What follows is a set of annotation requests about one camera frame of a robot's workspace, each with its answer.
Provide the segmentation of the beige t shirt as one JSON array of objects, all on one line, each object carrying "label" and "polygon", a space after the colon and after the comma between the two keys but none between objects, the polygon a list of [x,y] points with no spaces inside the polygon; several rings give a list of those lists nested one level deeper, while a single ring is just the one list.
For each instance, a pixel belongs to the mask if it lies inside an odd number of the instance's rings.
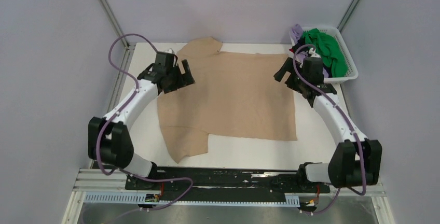
[{"label": "beige t shirt", "polygon": [[286,54],[222,51],[212,37],[194,39],[177,56],[195,83],[161,95],[159,126],[170,157],[208,152],[209,135],[294,141],[293,92],[275,81]]}]

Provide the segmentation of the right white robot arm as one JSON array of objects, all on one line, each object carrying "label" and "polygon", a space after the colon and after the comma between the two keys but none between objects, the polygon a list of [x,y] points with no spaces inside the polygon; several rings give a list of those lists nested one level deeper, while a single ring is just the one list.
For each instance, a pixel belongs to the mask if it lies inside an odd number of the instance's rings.
[{"label": "right white robot arm", "polygon": [[382,145],[376,139],[369,139],[342,110],[335,87],[324,82],[322,68],[323,62],[316,57],[307,57],[302,63],[287,58],[274,75],[276,81],[281,81],[286,73],[290,74],[286,86],[308,101],[336,143],[328,163],[300,165],[297,187],[307,192],[317,183],[351,189],[375,185],[379,181]]}]

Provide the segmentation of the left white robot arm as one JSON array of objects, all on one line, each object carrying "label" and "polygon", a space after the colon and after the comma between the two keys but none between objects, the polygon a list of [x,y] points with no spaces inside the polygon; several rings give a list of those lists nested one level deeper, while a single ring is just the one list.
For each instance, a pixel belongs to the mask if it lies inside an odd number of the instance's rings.
[{"label": "left white robot arm", "polygon": [[112,175],[116,170],[138,179],[146,189],[158,183],[175,182],[160,179],[157,164],[136,153],[130,129],[142,111],[158,96],[195,83],[187,60],[179,60],[172,49],[157,52],[155,61],[134,80],[129,94],[103,117],[88,123],[88,156],[98,163],[101,172]]}]

